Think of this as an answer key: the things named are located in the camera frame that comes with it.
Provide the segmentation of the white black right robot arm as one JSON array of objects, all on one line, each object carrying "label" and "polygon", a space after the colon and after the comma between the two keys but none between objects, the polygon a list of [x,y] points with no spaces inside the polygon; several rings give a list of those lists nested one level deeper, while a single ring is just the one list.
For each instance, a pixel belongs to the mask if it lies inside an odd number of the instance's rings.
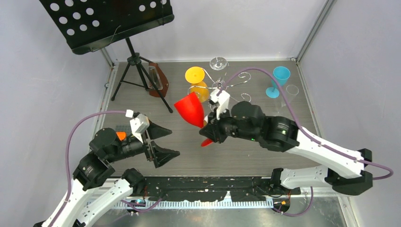
[{"label": "white black right robot arm", "polygon": [[295,154],[317,163],[303,169],[275,168],[269,184],[275,194],[298,187],[331,187],[334,191],[357,196],[373,186],[373,176],[365,170],[372,152],[366,148],[339,153],[328,149],[329,142],[282,116],[267,116],[249,102],[235,104],[230,111],[217,116],[211,112],[200,129],[206,139],[203,145],[222,143],[228,137],[256,141],[269,151]]}]

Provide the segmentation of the red wine glass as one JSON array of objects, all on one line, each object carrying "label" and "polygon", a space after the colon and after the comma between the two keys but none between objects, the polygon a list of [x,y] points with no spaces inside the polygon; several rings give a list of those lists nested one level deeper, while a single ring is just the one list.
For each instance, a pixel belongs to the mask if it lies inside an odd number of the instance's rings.
[{"label": "red wine glass", "polygon": [[200,129],[208,124],[202,103],[195,92],[191,92],[177,101],[174,104],[174,107],[180,116],[189,124],[199,127]]}]

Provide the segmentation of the blue wine glass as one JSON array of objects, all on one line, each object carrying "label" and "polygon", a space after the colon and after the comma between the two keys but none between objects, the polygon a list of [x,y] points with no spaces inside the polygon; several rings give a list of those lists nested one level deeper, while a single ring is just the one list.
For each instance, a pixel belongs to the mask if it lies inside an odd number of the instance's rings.
[{"label": "blue wine glass", "polygon": [[273,76],[276,80],[271,80],[272,86],[266,89],[266,95],[269,98],[277,98],[280,95],[278,86],[283,86],[291,76],[291,72],[284,66],[278,66],[273,70]]}]

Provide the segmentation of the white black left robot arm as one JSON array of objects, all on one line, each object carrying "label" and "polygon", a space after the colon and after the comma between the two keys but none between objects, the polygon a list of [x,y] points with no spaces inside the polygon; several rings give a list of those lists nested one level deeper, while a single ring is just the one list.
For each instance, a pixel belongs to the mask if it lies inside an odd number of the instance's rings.
[{"label": "white black left robot arm", "polygon": [[99,130],[89,143],[91,151],[79,162],[72,175],[71,188],[45,221],[36,227],[91,227],[122,199],[143,195],[146,178],[135,168],[127,169],[113,186],[88,203],[115,172],[112,163],[144,153],[159,168],[180,155],[179,151],[159,147],[154,140],[172,134],[170,129],[152,123],[144,115],[131,119],[131,134],[112,128]]}]

